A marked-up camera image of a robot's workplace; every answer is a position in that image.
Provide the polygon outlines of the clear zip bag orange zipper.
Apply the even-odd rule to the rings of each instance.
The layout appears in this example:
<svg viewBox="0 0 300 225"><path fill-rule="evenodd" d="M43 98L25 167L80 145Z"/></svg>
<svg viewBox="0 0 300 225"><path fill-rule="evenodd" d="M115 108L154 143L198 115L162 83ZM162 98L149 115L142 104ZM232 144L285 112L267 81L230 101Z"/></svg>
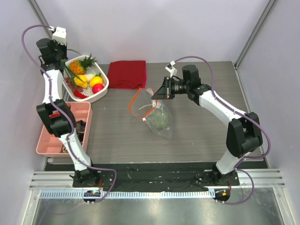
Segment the clear zip bag orange zipper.
<svg viewBox="0 0 300 225"><path fill-rule="evenodd" d="M129 103L129 112L147 124L152 132L170 140L173 135L171 112L161 100L151 99L153 95L153 89L139 88Z"/></svg>

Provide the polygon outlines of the green netted melon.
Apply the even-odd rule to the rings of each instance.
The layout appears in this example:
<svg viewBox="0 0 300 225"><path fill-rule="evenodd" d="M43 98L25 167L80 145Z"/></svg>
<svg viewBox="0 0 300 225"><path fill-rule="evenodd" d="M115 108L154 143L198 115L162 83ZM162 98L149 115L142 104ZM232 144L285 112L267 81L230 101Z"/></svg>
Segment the green netted melon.
<svg viewBox="0 0 300 225"><path fill-rule="evenodd" d="M169 109L165 105L152 107L151 104L144 105L138 109L138 112L147 113L143 121L155 130L168 129L172 123L172 116Z"/></svg>

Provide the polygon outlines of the yellow mango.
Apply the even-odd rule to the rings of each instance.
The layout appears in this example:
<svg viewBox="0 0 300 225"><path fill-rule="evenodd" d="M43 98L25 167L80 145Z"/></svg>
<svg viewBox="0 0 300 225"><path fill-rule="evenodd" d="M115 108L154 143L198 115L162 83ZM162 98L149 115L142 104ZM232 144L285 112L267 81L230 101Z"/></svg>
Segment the yellow mango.
<svg viewBox="0 0 300 225"><path fill-rule="evenodd" d="M76 75L74 78L74 83L76 86L87 88L88 87L88 81L85 75Z"/></svg>

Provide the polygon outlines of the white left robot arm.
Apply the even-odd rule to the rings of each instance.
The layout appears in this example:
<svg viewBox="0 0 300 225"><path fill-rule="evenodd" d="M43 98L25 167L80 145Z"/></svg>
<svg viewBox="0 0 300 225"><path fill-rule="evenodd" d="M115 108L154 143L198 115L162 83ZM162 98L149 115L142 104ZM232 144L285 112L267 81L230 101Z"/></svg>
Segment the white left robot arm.
<svg viewBox="0 0 300 225"><path fill-rule="evenodd" d="M71 178L82 185L95 187L100 181L100 176L97 170L92 168L92 161L78 138L75 117L62 99L67 48L48 38L37 41L36 45L43 60L40 66L45 80L45 96L43 103L37 106L37 113L48 133L57 137L69 153L75 167L75 174Z"/></svg>

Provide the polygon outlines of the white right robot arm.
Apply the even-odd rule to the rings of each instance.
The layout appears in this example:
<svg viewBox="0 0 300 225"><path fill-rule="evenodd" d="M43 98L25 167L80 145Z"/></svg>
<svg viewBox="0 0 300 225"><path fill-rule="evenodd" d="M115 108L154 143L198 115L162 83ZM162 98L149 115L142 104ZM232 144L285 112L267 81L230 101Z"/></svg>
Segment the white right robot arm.
<svg viewBox="0 0 300 225"><path fill-rule="evenodd" d="M171 64L165 68L170 75L164 78L152 99L173 99L177 94L186 94L191 101L210 111L227 127L227 150L213 165L209 178L215 185L223 185L232 177L241 159L262 145L262 132L258 128L259 117L254 112L246 113L234 109L213 92L209 85L203 84L195 65L184 66L182 78L176 76L177 70Z"/></svg>

